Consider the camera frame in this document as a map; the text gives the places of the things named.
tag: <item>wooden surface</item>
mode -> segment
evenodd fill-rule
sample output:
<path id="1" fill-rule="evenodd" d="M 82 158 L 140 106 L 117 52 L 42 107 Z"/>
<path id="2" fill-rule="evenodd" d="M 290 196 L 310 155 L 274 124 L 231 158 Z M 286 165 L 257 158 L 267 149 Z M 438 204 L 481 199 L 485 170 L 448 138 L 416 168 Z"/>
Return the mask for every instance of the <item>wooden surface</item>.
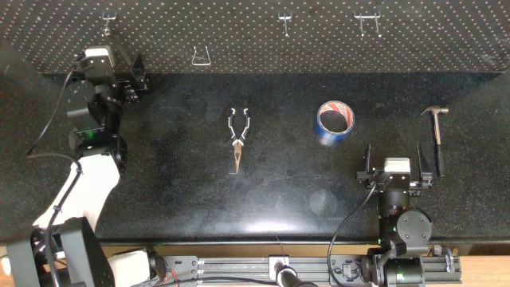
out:
<path id="1" fill-rule="evenodd" d="M 162 255 L 198 255 L 199 257 L 248 257 L 267 256 L 267 254 L 278 254 L 280 246 L 162 246 L 157 248 Z M 293 257 L 319 256 L 326 246 L 283 246 L 286 254 Z M 122 250 L 133 249 L 134 247 L 104 247 L 107 256 Z M 335 246 L 334 254 L 361 254 L 366 252 L 366 246 Z M 510 286 L 510 256 L 462 256 L 462 285 L 471 286 Z M 14 287 L 13 278 L 6 276 L 3 269 L 0 269 L 0 286 Z M 428 287 L 455 286 L 455 285 L 427 285 Z"/>

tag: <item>blue tape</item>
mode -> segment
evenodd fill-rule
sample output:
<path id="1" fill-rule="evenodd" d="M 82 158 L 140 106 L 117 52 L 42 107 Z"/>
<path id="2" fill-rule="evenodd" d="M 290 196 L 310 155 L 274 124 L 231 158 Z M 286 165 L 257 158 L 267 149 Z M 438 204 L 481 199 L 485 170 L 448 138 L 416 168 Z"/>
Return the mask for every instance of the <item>blue tape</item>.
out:
<path id="1" fill-rule="evenodd" d="M 334 111 L 338 112 L 340 115 L 345 118 L 345 121 L 347 122 L 347 129 L 342 132 L 332 132 L 325 128 L 322 125 L 322 122 L 320 121 L 320 115 L 327 111 Z M 349 108 L 348 105 L 341 101 L 337 100 L 330 100 L 327 103 L 324 103 L 320 106 L 319 111 L 317 112 L 317 120 L 316 120 L 316 130 L 317 134 L 329 141 L 340 141 L 343 140 L 349 132 L 351 132 L 352 128 L 354 127 L 354 113 L 352 112 L 351 108 Z"/>

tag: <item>black pegboard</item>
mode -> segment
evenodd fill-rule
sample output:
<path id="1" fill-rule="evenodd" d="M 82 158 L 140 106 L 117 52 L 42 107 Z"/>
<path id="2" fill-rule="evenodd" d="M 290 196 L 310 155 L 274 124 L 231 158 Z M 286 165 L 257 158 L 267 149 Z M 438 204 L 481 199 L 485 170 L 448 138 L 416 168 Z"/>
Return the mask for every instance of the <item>black pegboard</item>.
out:
<path id="1" fill-rule="evenodd" d="M 510 65 L 504 1 L 2 0 L 0 39 L 42 73 L 104 44 L 103 12 L 149 73 L 493 72 Z M 289 14 L 289 37 L 278 13 Z M 354 12 L 380 13 L 379 30 Z M 193 66 L 208 46 L 211 66 Z M 120 67 L 126 63 L 117 57 Z"/>

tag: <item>black speckled countertop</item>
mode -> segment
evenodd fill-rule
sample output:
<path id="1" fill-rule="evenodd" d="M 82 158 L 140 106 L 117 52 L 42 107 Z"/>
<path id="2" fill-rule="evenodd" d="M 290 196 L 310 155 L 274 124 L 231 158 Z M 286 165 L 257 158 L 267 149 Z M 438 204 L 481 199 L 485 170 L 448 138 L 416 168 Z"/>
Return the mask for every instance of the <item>black speckled countertop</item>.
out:
<path id="1" fill-rule="evenodd" d="M 63 78 L 12 73 L 0 77 L 0 238 L 31 224 L 69 172 L 64 160 L 23 158 Z M 447 176 L 434 171 L 434 189 L 412 204 L 433 217 L 433 240 L 510 239 L 507 74 L 186 74 L 152 75 L 151 84 L 124 114 L 129 164 L 100 216 L 102 242 L 328 241 L 366 195 L 355 172 L 368 143 L 376 166 L 409 157 L 417 179 L 418 142 L 435 166 L 432 122 L 421 116 L 430 105 L 450 109 L 440 116 Z M 313 127 L 328 100 L 355 113 L 354 130 L 334 147 L 320 145 Z M 238 175 L 232 107 L 252 119 Z M 38 151 L 69 152 L 71 128 L 62 109 Z M 376 241 L 376 207 L 372 199 L 339 241 Z"/>

